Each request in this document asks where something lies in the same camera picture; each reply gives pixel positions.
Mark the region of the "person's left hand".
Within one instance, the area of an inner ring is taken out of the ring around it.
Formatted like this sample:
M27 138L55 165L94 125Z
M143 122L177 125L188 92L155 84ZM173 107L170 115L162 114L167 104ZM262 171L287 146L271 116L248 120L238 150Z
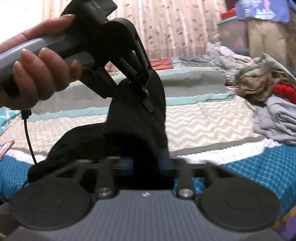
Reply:
M2 42L1 53L28 40L63 32L72 25L74 18L75 15L63 15L47 19ZM68 65L48 48L41 49L37 55L28 49L22 49L20 60L14 63L12 71L20 96L11 98L1 91L1 106L12 110L30 109L39 101L49 99L55 92L66 89L82 73L83 66L78 60Z

